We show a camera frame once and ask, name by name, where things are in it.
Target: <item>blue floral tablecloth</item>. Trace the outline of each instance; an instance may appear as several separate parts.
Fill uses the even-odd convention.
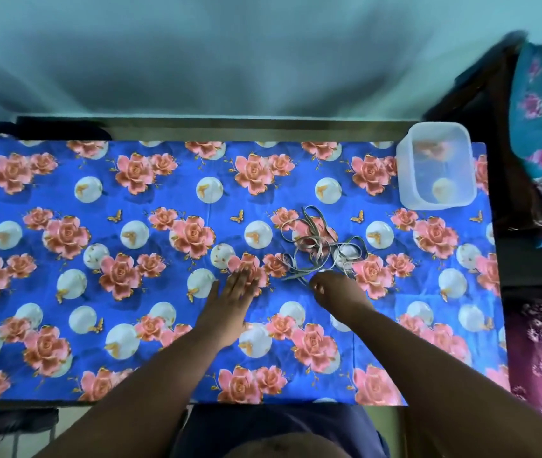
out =
[[[193,401],[404,404],[360,339],[282,280],[307,206],[328,243],[366,240],[342,266],[380,312],[508,387],[485,146],[473,152],[473,204],[414,212],[391,143],[0,136],[0,398],[101,399],[194,326],[214,279],[247,267],[249,329]]]

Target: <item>plastic container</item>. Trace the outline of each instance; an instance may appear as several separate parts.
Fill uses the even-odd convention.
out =
[[[473,148],[464,126],[420,122],[396,147],[398,191],[407,209],[468,206],[477,195]]]

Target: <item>light blue wall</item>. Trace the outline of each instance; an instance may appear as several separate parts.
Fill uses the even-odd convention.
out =
[[[542,0],[0,0],[0,103],[411,119]]]

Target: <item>person's left arm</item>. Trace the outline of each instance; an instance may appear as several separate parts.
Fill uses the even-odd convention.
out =
[[[244,330],[258,283],[232,274],[219,295],[216,281],[195,328],[136,370],[37,458],[160,456],[168,452],[191,393],[216,354]]]

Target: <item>clothing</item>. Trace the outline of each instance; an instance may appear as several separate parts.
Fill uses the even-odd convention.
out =
[[[289,432],[311,432],[336,443],[353,458],[389,457],[385,440],[360,405],[197,404],[172,457],[223,457],[256,439]]]

